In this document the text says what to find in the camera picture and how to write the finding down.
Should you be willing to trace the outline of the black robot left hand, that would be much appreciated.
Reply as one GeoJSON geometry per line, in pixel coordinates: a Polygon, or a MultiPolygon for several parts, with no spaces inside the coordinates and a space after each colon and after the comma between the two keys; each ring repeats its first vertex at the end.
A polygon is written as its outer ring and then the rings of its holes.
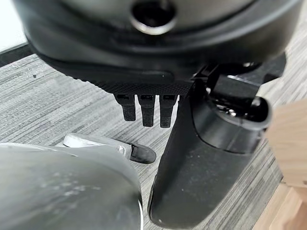
{"type": "Polygon", "coordinates": [[[57,71],[172,128],[150,220],[192,228],[222,201],[272,120],[260,86],[282,76],[301,0],[16,0],[32,51],[57,71]]]}

